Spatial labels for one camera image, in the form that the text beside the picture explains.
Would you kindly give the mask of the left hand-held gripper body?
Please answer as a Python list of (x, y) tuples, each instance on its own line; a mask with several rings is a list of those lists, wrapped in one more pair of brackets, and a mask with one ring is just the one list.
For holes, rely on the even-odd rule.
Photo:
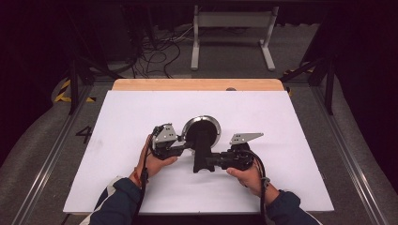
[(177, 140), (178, 136), (171, 124), (154, 127), (152, 132), (152, 155), (160, 160), (180, 157), (184, 151), (184, 146), (173, 146), (173, 143)]

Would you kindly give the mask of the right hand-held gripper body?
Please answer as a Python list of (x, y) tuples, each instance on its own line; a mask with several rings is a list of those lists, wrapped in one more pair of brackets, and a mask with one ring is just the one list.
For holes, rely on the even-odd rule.
[(235, 168), (241, 171), (248, 170), (260, 159), (249, 146), (249, 141), (262, 137), (263, 133), (236, 133), (232, 136), (231, 147), (226, 152), (220, 153), (219, 166), (226, 170)]

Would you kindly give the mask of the oval silver photo frame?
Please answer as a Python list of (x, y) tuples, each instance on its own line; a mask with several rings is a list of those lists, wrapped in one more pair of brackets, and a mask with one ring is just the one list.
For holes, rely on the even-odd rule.
[(182, 138), (186, 143), (191, 144), (194, 151), (193, 172), (206, 169), (214, 172), (213, 165), (207, 162), (213, 157), (211, 148), (221, 137), (221, 126), (219, 122), (210, 115), (200, 115), (189, 120), (182, 129)]

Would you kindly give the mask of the person's right hand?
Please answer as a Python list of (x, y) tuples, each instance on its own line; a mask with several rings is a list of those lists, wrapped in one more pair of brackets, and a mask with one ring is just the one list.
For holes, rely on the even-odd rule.
[(235, 177), (242, 186), (246, 187), (251, 192), (251, 194), (259, 198), (264, 197), (265, 206), (272, 204), (280, 195), (280, 191), (272, 184), (269, 184), (266, 189), (262, 189), (264, 185), (260, 177), (260, 166), (257, 160), (253, 163), (251, 168), (246, 171), (228, 168), (226, 172)]

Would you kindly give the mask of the person's left hand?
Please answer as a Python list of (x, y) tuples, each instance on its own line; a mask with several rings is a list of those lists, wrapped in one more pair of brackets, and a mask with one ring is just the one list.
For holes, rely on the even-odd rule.
[(177, 157), (169, 157), (165, 160), (154, 157), (149, 150), (152, 137), (148, 135), (145, 140), (145, 145), (141, 151), (138, 164), (134, 167), (129, 179), (138, 187), (141, 188), (143, 182), (140, 180), (143, 169), (147, 170), (147, 176), (152, 177), (157, 174), (162, 168), (169, 166), (177, 161)]

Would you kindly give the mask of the white board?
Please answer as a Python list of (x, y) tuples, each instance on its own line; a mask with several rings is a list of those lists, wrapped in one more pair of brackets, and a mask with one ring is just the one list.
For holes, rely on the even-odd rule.
[[(294, 192), (302, 209), (328, 212), (333, 204), (297, 114), (284, 91), (110, 91), (74, 178), (64, 210), (88, 214), (106, 186), (129, 175), (146, 136), (165, 123), (180, 132), (198, 115), (221, 125), (214, 151), (229, 148), (236, 133), (257, 133), (250, 147), (273, 186)], [(221, 169), (193, 170), (186, 151), (150, 178), (143, 215), (256, 214), (259, 200)]]

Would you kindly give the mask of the wooden table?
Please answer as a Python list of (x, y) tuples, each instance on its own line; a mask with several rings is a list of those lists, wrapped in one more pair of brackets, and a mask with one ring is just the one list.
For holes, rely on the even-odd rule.
[(116, 91), (283, 91), (278, 79), (118, 79)]

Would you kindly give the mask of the black metal stand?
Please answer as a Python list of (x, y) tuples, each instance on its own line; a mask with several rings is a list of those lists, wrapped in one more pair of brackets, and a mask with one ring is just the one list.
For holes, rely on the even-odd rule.
[(310, 86), (318, 86), (323, 80), (326, 80), (324, 99), (325, 107), (330, 115), (333, 115), (332, 93), (335, 70), (333, 61), (336, 50), (335, 44), (337, 43), (335, 33), (335, 28), (337, 27), (339, 25), (336, 22), (336, 15), (331, 10), (320, 23), (308, 49), (299, 63), (299, 67), (286, 72), (280, 78), (280, 81), (285, 83), (312, 68), (313, 72), (307, 82)]
[(83, 85), (92, 85), (95, 68), (100, 74), (114, 80), (121, 79), (116, 72), (111, 71), (106, 63), (100, 41), (89, 20), (87, 9), (82, 5), (61, 5), (60, 11), (63, 49), (69, 59), (69, 80), (71, 84), (71, 106), (69, 113), (74, 114), (81, 105), (79, 82)]

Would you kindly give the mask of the yellow black floor tape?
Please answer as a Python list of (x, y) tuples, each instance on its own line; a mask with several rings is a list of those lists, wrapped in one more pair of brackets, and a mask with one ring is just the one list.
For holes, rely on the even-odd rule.
[(67, 79), (64, 81), (64, 83), (62, 84), (58, 94), (56, 95), (54, 102), (72, 102), (72, 98), (71, 97), (66, 97), (65, 94), (67, 92), (67, 89), (69, 88), (71, 84), (70, 79)]

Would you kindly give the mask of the white metal stand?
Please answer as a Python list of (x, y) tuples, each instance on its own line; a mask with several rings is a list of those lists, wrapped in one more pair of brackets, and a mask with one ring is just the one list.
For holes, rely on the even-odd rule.
[(259, 40), (259, 45), (266, 61), (268, 70), (276, 69), (271, 57), (268, 44), (273, 32), (276, 19), (278, 17), (279, 8), (273, 7), (268, 11), (259, 12), (209, 12), (201, 11), (198, 6), (194, 7), (193, 13), (193, 45), (191, 54), (191, 70), (199, 68), (200, 54), (200, 27), (243, 27), (243, 28), (264, 28), (266, 35)]

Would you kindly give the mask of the aluminium rail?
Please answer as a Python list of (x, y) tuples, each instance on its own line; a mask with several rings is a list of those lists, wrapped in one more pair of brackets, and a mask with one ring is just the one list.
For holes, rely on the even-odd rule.
[(352, 180), (355, 190), (362, 201), (365, 211), (373, 225), (390, 225), (385, 215), (379, 207), (375, 195), (363, 173), (358, 161), (355, 159), (354, 154), (351, 152), (348, 144), (344, 139), (344, 135), (340, 130), (333, 115), (330, 115), (326, 106), (325, 99), (321, 90), (318, 87), (311, 87), (311, 92), (320, 107), (323, 115), (325, 116), (329, 128), (333, 134), (333, 138), (338, 145), (338, 152), (342, 161), (347, 169), (347, 172)]
[(72, 114), (67, 116), (49, 154), (43, 162), (29, 192), (27, 193), (17, 215), (13, 219), (11, 225), (26, 225), (27, 220), (30, 218), (36, 203), (45, 188), (53, 170), (54, 166), (59, 159), (61, 151), (65, 145), (66, 139), (69, 135), (71, 127), (73, 126), (81, 108), (83, 107), (86, 98), (90, 94), (92, 86), (84, 86), (78, 96), (74, 99), (76, 106)]

